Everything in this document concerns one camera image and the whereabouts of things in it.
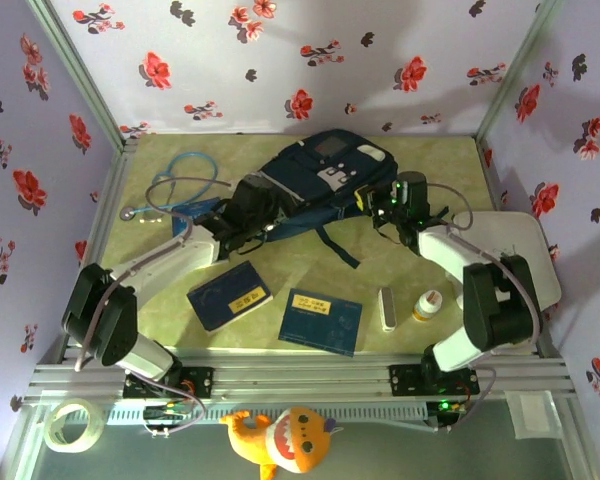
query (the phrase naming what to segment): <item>plush fish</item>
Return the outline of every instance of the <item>plush fish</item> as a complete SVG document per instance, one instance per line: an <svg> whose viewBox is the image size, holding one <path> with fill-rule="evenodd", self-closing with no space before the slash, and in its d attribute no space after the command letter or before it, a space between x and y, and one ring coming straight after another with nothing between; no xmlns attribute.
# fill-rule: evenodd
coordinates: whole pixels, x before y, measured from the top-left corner
<svg viewBox="0 0 600 480"><path fill-rule="evenodd" d="M266 415L255 417L255 428L244 424L248 411L220 419L229 427L229 441L241 457L260 465L260 480L272 480L278 466L306 473L329 451L331 435L341 430L332 418L325 419L304 407L288 408L275 423Z"/></svg>

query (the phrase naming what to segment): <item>tape roll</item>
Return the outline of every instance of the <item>tape roll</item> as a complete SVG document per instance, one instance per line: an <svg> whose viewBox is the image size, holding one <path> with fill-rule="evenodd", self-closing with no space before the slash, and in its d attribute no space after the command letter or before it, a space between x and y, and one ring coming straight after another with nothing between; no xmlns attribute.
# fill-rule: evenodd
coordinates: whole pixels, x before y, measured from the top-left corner
<svg viewBox="0 0 600 480"><path fill-rule="evenodd" d="M87 428L76 441L68 443L62 433L62 427L67 415L78 410L87 412ZM101 407L80 398L72 398L58 405L45 420L44 441L54 452L86 452L98 441L105 424L104 410Z"/></svg>

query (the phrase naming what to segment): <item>floral wallpaper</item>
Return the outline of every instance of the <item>floral wallpaper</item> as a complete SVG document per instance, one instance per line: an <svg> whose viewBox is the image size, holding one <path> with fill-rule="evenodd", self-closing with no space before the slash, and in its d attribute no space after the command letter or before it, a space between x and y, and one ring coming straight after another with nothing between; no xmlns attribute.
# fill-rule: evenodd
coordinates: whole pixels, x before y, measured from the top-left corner
<svg viewBox="0 0 600 480"><path fill-rule="evenodd" d="M474 134L539 1L50 3L130 138Z"/></svg>
<svg viewBox="0 0 600 480"><path fill-rule="evenodd" d="M544 229L563 288L544 318L600 456L600 1L564 3L482 147L494 197Z"/></svg>
<svg viewBox="0 0 600 480"><path fill-rule="evenodd" d="M0 462L60 334L112 157L26 3L0 0Z"/></svg>

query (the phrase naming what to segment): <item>white container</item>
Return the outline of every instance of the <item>white container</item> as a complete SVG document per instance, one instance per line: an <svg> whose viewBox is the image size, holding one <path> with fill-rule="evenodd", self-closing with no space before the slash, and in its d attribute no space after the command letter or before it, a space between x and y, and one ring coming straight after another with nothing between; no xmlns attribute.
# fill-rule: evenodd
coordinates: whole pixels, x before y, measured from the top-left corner
<svg viewBox="0 0 600 480"><path fill-rule="evenodd" d="M437 290L429 290L422 295L413 307L412 316L419 322L431 319L442 307L442 294Z"/></svg>

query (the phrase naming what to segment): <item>stethoscope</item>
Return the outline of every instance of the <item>stethoscope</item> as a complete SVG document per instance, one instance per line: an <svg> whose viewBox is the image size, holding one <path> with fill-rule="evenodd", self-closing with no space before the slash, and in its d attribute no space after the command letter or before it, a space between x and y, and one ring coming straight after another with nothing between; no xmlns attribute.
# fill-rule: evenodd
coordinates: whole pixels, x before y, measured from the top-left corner
<svg viewBox="0 0 600 480"><path fill-rule="evenodd" d="M169 165L167 165L167 168L162 171L157 173L154 177L153 180L151 180L151 184L154 184L162 179L166 178L174 178L174 174L171 172L171 170L173 169L174 165L182 160L183 158L186 157L201 157L204 158L205 160L207 160L211 166L213 167L213 175L211 176L212 180L215 180L218 176L218 165L216 164L216 162L213 160L213 158L211 158L209 155L207 155L206 153L202 153L202 152L185 152L185 153L181 153L180 155L178 155L177 157L175 157L173 160L171 160L169 162ZM171 183L171 190L169 191L169 196L167 197L167 201L164 205L160 205L160 208L173 208L173 207L178 207L180 205L184 205L190 202L193 202L194 200L197 200L198 198L200 198L202 195L204 195L207 190L209 190L209 188L211 188L211 186L213 185L213 183L209 182L207 183L204 187L202 187L198 193L196 193L194 196L192 196L191 198L188 198L187 200L183 201L183 202L178 202L178 203L169 203L171 200L171 197L173 196L173 191L176 187L175 182ZM131 207L131 206L127 206L124 207L122 210L120 210L120 219L126 221L132 220L138 213L144 213L144 212L148 212L153 210L153 208L146 206L146 207ZM140 223L144 223L146 220L141 218L140 219ZM156 221L156 222L160 222L161 218L156 218L155 220L149 220L149 221Z"/></svg>

